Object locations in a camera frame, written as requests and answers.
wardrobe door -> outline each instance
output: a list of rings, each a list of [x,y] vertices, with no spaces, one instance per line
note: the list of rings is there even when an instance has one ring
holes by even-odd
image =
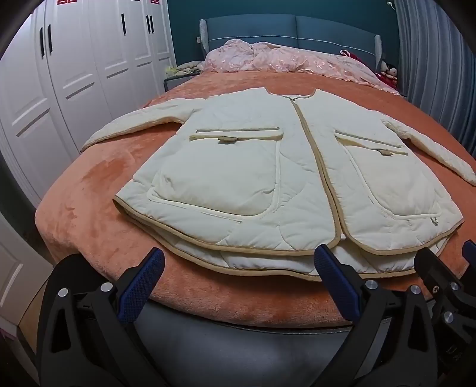
[[[153,63],[154,54],[149,39],[151,34],[145,12],[145,2],[148,0],[121,1],[127,6],[127,12],[124,14],[124,32],[133,64],[134,90],[142,107],[159,94]]]
[[[141,107],[133,91],[134,69],[122,24],[126,13],[127,5],[122,0],[89,0],[94,58],[113,119]]]
[[[154,67],[160,92],[164,93],[165,71],[168,66],[175,66],[172,35],[170,33],[169,11],[166,0],[145,0],[150,17],[151,41],[154,50]]]
[[[55,94],[74,143],[81,149],[112,120],[92,53],[87,0],[47,0],[45,30]]]
[[[0,61],[0,148],[34,206],[79,155],[51,85],[43,22],[44,4]]]

orange blanket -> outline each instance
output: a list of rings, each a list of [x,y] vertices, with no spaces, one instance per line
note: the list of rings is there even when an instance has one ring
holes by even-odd
[[[263,86],[276,94],[305,95],[319,88],[368,109],[380,110],[428,135],[476,169],[476,161],[443,127],[402,97],[319,75],[206,73],[151,103],[177,97],[206,98]],[[153,246],[159,246],[119,214],[112,197],[178,127],[165,124],[94,145],[63,173],[36,212],[38,229],[57,261],[81,252],[94,268],[114,280],[128,267],[137,265]],[[466,268],[461,246],[467,239],[476,240],[476,187],[409,146],[437,175],[466,219],[441,254],[441,259],[461,275]],[[224,275],[168,251],[165,256],[166,269],[151,298],[174,309],[255,326],[317,327],[346,323],[321,283],[289,276]],[[406,289],[413,283],[422,285],[416,275],[379,282],[392,289]]]

pocket flap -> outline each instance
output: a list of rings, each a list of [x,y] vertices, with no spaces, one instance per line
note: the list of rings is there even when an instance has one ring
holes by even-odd
[[[364,140],[375,141],[377,143],[385,143],[393,146],[401,146],[402,140],[399,136],[387,128],[381,121],[373,122],[369,117],[367,124],[362,122],[351,126],[334,126],[337,133],[344,134],[351,137],[361,138]]]
[[[260,128],[243,130],[197,130],[190,136],[190,141],[203,138],[221,138],[236,140],[279,140],[283,137],[283,131],[279,128]]]
[[[368,140],[339,132],[335,132],[335,136],[343,145],[361,146],[374,151],[389,151],[391,153],[408,154],[408,151],[402,145],[393,145],[381,141]]]

teal wall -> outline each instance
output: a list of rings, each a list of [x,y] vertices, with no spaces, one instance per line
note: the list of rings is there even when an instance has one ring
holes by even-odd
[[[200,19],[246,13],[288,13],[345,23],[379,34],[388,62],[398,65],[395,11],[385,0],[168,0],[177,64],[203,59],[197,44]]]

blue gripper pad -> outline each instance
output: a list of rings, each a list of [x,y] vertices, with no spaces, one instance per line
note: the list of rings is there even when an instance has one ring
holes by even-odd
[[[476,243],[471,239],[463,244],[463,258],[467,260],[470,266],[476,270]]]
[[[314,250],[314,266],[342,317],[356,323],[360,318],[359,294],[342,271],[342,264],[325,244]]]
[[[162,250],[154,247],[119,299],[118,319],[123,324],[137,320],[152,290],[164,272],[165,257]]]

